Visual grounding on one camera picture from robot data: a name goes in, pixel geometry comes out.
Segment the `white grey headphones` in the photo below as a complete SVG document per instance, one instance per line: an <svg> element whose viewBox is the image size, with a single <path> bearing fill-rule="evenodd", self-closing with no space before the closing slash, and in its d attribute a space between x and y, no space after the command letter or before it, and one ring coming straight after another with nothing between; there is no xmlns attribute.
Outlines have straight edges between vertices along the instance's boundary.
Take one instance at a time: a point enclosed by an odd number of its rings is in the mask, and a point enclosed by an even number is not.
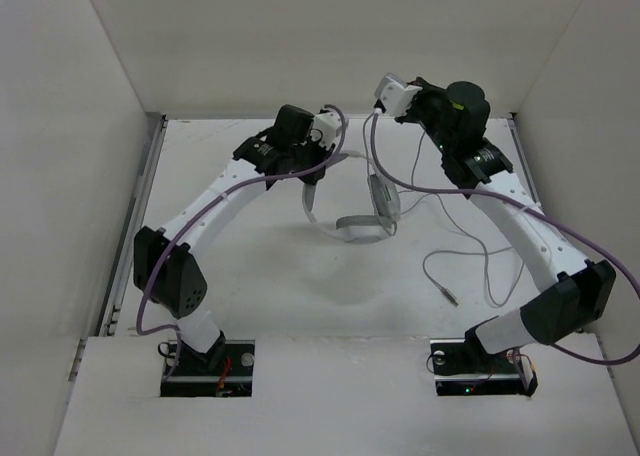
<svg viewBox="0 0 640 456"><path fill-rule="evenodd" d="M393 237L401 219L400 195L396 185L385 177L365 154L346 150L337 157L337 164L347 160L361 160L366 164L365 182L356 194L356 206L333 204L339 209L336 218L327 219L325 214L316 217L316 193L320 184L305 184L301 203L308 222L325 236L347 244L374 244Z"/></svg>

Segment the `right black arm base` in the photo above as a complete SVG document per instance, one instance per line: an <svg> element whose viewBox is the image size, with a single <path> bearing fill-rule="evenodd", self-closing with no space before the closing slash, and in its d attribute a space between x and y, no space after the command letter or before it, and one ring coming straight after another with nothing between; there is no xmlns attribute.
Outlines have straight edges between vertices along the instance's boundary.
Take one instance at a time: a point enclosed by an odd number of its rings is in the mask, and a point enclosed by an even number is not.
<svg viewBox="0 0 640 456"><path fill-rule="evenodd" d="M538 388L531 358L518 349L472 356L463 339L434 339L425 366L440 397L531 397Z"/></svg>

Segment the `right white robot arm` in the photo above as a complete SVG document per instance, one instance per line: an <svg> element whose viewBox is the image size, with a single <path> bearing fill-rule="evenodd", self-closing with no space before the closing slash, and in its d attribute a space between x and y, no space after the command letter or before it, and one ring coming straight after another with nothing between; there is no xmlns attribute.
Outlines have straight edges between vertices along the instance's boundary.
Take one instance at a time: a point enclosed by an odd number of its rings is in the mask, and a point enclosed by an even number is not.
<svg viewBox="0 0 640 456"><path fill-rule="evenodd" d="M467 331L465 362L487 369L500 353L531 343L552 345L599 319L616 279L612 265L593 262L557 229L485 136L490 104L467 81L446 88L422 78L400 83L390 115L418 124L441 154L445 175L499 229L532 276L539 293L518 309Z"/></svg>

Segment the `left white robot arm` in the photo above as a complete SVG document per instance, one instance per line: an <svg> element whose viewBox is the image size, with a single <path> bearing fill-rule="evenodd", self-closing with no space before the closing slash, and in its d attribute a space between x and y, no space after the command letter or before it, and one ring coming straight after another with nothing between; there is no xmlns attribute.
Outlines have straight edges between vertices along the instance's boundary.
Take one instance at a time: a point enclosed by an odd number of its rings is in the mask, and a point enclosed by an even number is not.
<svg viewBox="0 0 640 456"><path fill-rule="evenodd" d="M199 259L224 228L275 183L316 183L336 159L348 126L342 111L318 113L282 106L266 129L245 139L221 174L186 209L157 229L134 237L133 282L142 293L135 329L141 336L171 330L176 370L183 353L201 372L223 363L226 338L212 313L202 308L208 283Z"/></svg>

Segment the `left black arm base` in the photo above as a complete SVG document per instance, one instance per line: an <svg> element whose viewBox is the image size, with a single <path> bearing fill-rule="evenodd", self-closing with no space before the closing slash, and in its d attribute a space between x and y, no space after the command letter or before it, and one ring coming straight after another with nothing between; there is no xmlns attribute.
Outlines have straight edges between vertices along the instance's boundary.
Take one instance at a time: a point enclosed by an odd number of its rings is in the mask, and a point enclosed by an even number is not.
<svg viewBox="0 0 640 456"><path fill-rule="evenodd" d="M177 344L161 342L157 351L164 359L160 382L163 398L248 398L252 396L255 361L254 340L230 340L218 363L210 368L185 345L177 367L169 375Z"/></svg>

